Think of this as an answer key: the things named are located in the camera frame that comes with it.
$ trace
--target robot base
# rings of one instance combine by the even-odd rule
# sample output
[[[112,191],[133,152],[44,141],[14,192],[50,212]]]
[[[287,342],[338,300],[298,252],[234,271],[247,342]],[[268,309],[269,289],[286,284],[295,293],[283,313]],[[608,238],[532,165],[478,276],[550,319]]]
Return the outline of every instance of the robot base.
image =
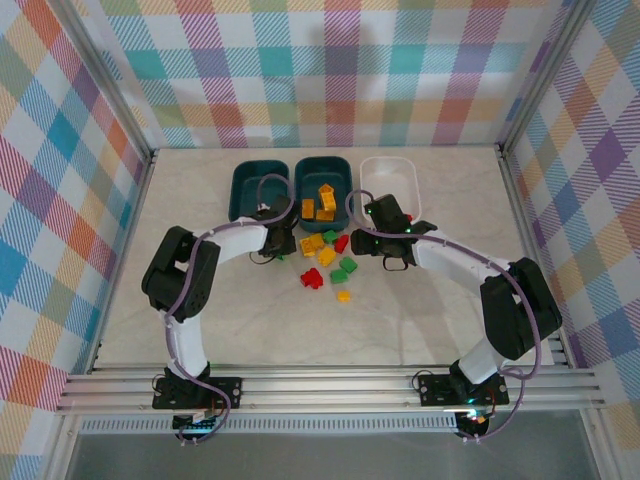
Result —
[[[450,375],[419,375],[417,390],[423,407],[458,406],[460,396],[451,385]],[[472,392],[467,392],[466,404],[480,407],[509,405],[509,393],[504,377],[494,374]]]
[[[242,396],[242,378],[210,377],[209,373],[209,367],[205,368],[198,376],[198,380],[222,390],[231,400],[231,408],[238,408]],[[211,409],[221,411],[226,408],[222,397],[190,380],[179,377],[168,367],[164,369],[164,376],[157,379],[153,389],[155,395],[152,407],[155,410]]]

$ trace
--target lego brick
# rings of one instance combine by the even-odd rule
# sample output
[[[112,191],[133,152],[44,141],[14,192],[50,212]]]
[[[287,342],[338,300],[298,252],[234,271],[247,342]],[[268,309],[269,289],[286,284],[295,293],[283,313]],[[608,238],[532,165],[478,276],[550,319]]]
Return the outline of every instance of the lego brick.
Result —
[[[347,244],[349,243],[349,235],[341,235],[336,243],[333,244],[333,248],[336,252],[342,253],[344,249],[347,248]]]
[[[316,250],[320,250],[322,247],[324,247],[324,240],[322,239],[321,233],[314,233],[308,238],[309,240],[311,240],[311,245],[313,245],[313,248],[315,248]]]
[[[322,209],[329,212],[336,211],[336,199],[332,192],[324,192],[320,194],[320,200],[322,201]]]
[[[305,287],[311,287],[314,290],[317,290],[322,285],[324,285],[322,275],[320,275],[320,272],[317,268],[307,270],[305,273],[300,275],[300,281]]]
[[[353,273],[358,264],[351,257],[344,257],[340,260],[340,267],[342,267],[347,273]]]
[[[318,195],[322,195],[323,193],[333,193],[333,192],[334,192],[333,187],[328,183],[325,183],[323,186],[321,186],[318,189]]]
[[[333,245],[333,242],[335,242],[338,239],[338,234],[333,230],[329,230],[328,232],[324,232],[324,235],[322,235],[322,238],[324,238],[325,243],[328,243],[329,245]]]
[[[329,212],[327,210],[318,210],[316,212],[316,220],[319,222],[333,222],[335,212]]]
[[[338,292],[338,301],[340,303],[348,303],[351,301],[351,294],[346,290]]]
[[[315,202],[313,198],[305,198],[302,200],[302,212],[300,213],[300,216],[304,220],[313,220],[313,213],[315,210]]]
[[[318,263],[323,267],[328,267],[335,259],[336,252],[329,247],[324,247],[324,249],[318,254]]]
[[[313,244],[309,238],[300,240],[300,249],[305,257],[313,257],[316,254],[316,249],[313,248]]]
[[[349,274],[341,268],[333,270],[329,276],[331,277],[331,283],[344,283],[349,280]]]

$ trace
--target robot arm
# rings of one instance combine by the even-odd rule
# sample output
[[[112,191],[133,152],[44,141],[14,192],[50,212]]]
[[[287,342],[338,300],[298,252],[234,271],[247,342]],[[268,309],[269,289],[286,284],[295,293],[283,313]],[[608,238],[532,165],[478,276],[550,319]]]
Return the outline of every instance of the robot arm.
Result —
[[[351,248],[356,255],[400,258],[405,264],[438,271],[480,297],[484,317],[485,337],[469,353],[450,367],[451,386],[461,403],[488,381],[508,360],[517,360],[534,346],[531,324],[511,284],[489,266],[500,267],[513,277],[529,302],[535,323],[544,339],[562,325],[560,311],[538,265],[531,259],[517,262],[476,255],[449,248],[449,238],[427,222],[411,224],[395,198],[385,195],[365,205],[377,232],[392,234],[376,236],[372,231],[356,230],[351,235]],[[417,235],[428,232],[430,240]]]
[[[238,221],[251,222],[252,219],[239,218]],[[246,225],[242,228],[225,230],[209,237],[205,240],[206,245],[201,248],[218,252],[217,266],[240,255],[262,250],[265,246],[268,232],[267,227],[262,225]],[[196,298],[204,299],[206,295],[208,299],[208,291],[210,291],[211,285],[208,283],[208,286],[207,293],[205,294],[205,291],[201,290],[196,294]],[[209,365],[204,354],[200,326],[200,310],[204,308],[204,303],[206,301],[203,301],[197,313],[190,312],[192,316],[182,320],[178,320],[180,317],[176,318],[174,316],[170,320],[170,335],[175,347],[176,358],[169,363],[169,369],[181,378],[184,378],[184,376],[176,368],[176,361],[182,365],[189,375],[194,377],[198,377]]]

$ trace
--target plaid wall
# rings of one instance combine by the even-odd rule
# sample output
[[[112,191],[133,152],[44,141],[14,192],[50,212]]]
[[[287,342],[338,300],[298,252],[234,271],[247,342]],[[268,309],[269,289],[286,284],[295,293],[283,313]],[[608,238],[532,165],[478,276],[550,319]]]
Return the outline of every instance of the plaid wall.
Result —
[[[640,471],[640,0],[600,0],[512,167],[580,366]]]
[[[560,4],[74,1],[149,142],[177,148],[493,144]]]
[[[143,164],[44,0],[0,0],[0,478],[34,478]]]
[[[560,34],[562,33],[562,27],[564,22],[566,21],[571,9],[575,6],[577,0],[562,0],[562,5],[558,9],[556,13],[556,17],[553,19],[553,23],[551,24],[551,28],[547,31],[547,34],[540,45],[540,49],[536,54],[535,59],[531,63],[531,67],[527,72],[524,82],[520,86],[520,90],[518,91],[518,96],[511,104],[511,108],[509,109],[509,113],[507,118],[500,129],[500,133],[498,138],[496,139],[496,143],[504,143],[509,134],[509,130],[513,126],[513,121],[515,119],[516,114],[520,110],[520,106],[522,102],[527,98],[527,95],[533,88],[533,86],[540,80],[540,69],[545,64],[545,61],[549,57],[549,55],[553,52],[553,44],[558,39]]]

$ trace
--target yellow toy block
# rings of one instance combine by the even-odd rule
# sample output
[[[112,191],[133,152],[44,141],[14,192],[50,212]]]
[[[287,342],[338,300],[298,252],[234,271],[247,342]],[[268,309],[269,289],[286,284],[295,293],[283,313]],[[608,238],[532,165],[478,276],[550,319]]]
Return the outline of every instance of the yellow toy block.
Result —
[[[324,247],[324,249],[318,254],[318,263],[323,267],[328,267],[335,258],[336,252],[329,247]]]
[[[329,212],[328,210],[318,210],[316,212],[316,220],[319,222],[333,222],[335,212]]]
[[[315,212],[315,202],[313,198],[305,198],[302,200],[302,218],[304,220],[313,220],[313,212]]]
[[[311,235],[310,237],[307,237],[307,238],[309,240],[311,240],[311,245],[316,250],[319,250],[322,247],[324,247],[324,239],[322,238],[322,234],[321,233],[314,233],[313,235]]]
[[[309,238],[303,238],[300,240],[300,248],[302,249],[302,254],[305,257],[313,257],[316,254],[316,249],[313,248],[313,244]]]
[[[323,193],[333,193],[333,192],[334,192],[333,187],[331,185],[329,185],[328,183],[325,183],[323,186],[321,186],[318,189],[318,193],[320,195],[322,195]]]
[[[336,211],[336,199],[333,196],[333,192],[324,192],[320,194],[320,200],[322,200],[322,209],[329,212]]]
[[[338,292],[338,301],[340,303],[349,303],[351,301],[351,294],[346,290]]]

